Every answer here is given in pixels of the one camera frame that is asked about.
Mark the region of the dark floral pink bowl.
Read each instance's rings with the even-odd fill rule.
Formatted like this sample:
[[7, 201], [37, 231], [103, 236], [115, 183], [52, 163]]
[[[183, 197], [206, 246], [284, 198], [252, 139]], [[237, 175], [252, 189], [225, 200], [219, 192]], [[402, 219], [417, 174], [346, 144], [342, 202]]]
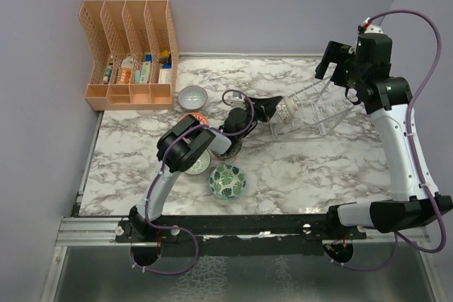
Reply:
[[211, 151], [211, 153], [219, 159], [230, 159], [236, 157], [240, 150], [242, 149], [242, 140], [233, 141], [232, 145], [228, 148], [225, 153], [216, 153]]

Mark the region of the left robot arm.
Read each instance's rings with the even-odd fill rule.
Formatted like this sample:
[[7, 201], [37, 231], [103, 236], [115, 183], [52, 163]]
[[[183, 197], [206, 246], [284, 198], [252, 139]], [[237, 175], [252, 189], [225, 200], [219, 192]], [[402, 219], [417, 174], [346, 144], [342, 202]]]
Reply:
[[281, 95], [270, 98], [250, 98], [245, 93], [243, 105], [230, 109], [218, 128], [201, 123], [193, 115], [183, 118], [157, 142], [154, 177], [143, 198], [129, 212], [132, 233], [138, 240], [151, 240], [159, 229], [154, 221], [161, 217], [164, 203], [180, 175], [191, 168], [205, 151], [232, 158], [242, 142], [259, 122], [269, 122], [282, 102]]

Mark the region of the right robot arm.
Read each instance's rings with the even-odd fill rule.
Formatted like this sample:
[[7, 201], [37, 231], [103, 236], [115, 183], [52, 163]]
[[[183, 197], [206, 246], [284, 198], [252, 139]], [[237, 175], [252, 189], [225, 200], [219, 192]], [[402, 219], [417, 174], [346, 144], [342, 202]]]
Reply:
[[334, 239], [353, 226], [381, 233], [426, 226], [452, 210], [452, 198], [439, 193], [423, 155], [413, 157], [415, 120], [406, 116], [412, 93], [405, 78], [390, 75], [391, 49], [392, 40], [383, 33], [362, 33], [354, 47], [330, 41], [315, 71], [316, 79], [323, 79], [335, 64], [331, 81], [355, 90], [378, 131], [391, 179], [390, 200], [329, 208], [325, 230]]

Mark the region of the grey blue bowl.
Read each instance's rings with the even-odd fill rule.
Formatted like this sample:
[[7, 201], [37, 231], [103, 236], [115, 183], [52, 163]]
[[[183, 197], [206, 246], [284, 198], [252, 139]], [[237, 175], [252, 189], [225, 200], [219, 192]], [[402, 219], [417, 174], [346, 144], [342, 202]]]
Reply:
[[207, 91], [196, 85], [186, 86], [178, 94], [178, 104], [189, 111], [196, 111], [203, 108], [208, 100]]

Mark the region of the orange white floral bowl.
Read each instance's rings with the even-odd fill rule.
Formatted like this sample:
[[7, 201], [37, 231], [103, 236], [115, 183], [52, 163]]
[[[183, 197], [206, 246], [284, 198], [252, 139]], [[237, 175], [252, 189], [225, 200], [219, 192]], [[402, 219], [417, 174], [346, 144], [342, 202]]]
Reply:
[[207, 118], [203, 114], [198, 113], [198, 112], [190, 112], [188, 114], [185, 114], [184, 116], [182, 116], [180, 118], [180, 121], [184, 120], [188, 116], [193, 116], [200, 122], [200, 124], [209, 125]]

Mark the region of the white green patterned bowl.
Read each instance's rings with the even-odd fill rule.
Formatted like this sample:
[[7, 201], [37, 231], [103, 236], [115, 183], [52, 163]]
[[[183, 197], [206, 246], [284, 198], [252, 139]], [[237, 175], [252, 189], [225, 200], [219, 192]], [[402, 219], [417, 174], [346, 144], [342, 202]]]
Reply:
[[208, 150], [204, 151], [202, 155], [196, 160], [196, 162], [185, 171], [187, 175], [199, 175], [205, 172], [211, 163], [211, 155]]

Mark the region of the white brown lattice bowl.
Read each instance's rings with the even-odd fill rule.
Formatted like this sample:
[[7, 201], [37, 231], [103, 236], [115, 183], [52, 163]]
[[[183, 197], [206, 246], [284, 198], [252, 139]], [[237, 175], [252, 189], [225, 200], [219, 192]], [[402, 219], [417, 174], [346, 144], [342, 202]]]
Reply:
[[285, 124], [292, 122], [297, 111], [297, 104], [289, 97], [283, 97], [276, 107], [278, 117]]

